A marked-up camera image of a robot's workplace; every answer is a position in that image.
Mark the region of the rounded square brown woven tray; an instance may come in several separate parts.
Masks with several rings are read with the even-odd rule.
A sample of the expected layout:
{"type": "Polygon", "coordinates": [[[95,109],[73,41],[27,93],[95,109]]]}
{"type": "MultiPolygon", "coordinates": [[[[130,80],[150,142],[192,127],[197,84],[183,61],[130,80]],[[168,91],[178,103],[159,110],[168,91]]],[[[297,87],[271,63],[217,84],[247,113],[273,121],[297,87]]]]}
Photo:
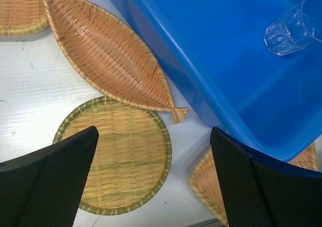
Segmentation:
{"type": "Polygon", "coordinates": [[[25,36],[45,29],[49,23],[43,0],[0,0],[1,36],[25,36]]]}

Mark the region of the round bamboo tray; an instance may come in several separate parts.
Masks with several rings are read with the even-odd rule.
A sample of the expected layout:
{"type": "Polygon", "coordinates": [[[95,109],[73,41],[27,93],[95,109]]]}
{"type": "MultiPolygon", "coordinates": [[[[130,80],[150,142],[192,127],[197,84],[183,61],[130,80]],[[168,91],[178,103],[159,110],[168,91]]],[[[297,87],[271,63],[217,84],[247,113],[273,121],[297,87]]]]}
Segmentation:
{"type": "Polygon", "coordinates": [[[89,126],[97,128],[99,139],[80,209],[120,215],[150,201],[165,183],[172,161],[171,138],[158,114],[94,98],[66,116],[53,142],[89,126]]]}

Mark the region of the triangular brown woven basket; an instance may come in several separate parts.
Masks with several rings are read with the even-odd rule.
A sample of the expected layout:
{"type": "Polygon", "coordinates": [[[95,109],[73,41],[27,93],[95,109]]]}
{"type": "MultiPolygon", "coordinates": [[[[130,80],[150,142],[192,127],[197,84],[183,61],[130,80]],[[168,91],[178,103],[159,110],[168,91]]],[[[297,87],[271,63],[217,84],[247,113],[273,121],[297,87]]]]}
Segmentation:
{"type": "MultiPolygon", "coordinates": [[[[292,159],[289,164],[317,171],[318,164],[315,144],[310,144],[298,156],[292,159]]],[[[189,177],[189,185],[199,200],[215,215],[219,222],[224,226],[229,226],[211,147],[208,147],[205,154],[192,170],[189,177]]]]}

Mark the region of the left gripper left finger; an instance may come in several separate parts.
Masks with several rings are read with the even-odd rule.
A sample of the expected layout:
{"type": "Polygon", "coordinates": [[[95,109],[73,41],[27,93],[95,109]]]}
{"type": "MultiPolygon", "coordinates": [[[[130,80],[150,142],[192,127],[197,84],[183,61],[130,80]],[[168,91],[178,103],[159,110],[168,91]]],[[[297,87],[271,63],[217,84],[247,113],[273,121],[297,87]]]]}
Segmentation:
{"type": "Polygon", "coordinates": [[[99,133],[90,126],[1,163],[1,226],[72,226],[99,133]]]}

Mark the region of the clear drinking glass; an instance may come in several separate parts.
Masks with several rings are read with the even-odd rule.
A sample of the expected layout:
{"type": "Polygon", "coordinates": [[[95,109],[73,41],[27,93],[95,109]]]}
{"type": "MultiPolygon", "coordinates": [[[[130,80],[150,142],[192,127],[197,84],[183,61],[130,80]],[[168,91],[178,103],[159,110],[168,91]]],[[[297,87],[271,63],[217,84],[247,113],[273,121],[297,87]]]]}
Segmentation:
{"type": "Polygon", "coordinates": [[[265,32],[268,50],[284,56],[321,45],[321,0],[302,0],[265,32]]]}

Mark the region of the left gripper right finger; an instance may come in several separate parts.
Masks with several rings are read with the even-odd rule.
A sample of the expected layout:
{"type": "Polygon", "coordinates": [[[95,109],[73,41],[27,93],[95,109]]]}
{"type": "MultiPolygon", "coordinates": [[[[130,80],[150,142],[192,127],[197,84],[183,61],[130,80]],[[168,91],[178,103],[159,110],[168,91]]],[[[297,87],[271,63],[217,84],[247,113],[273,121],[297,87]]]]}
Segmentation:
{"type": "Polygon", "coordinates": [[[275,159],[217,127],[210,144],[229,226],[321,226],[321,172],[275,159]]]}

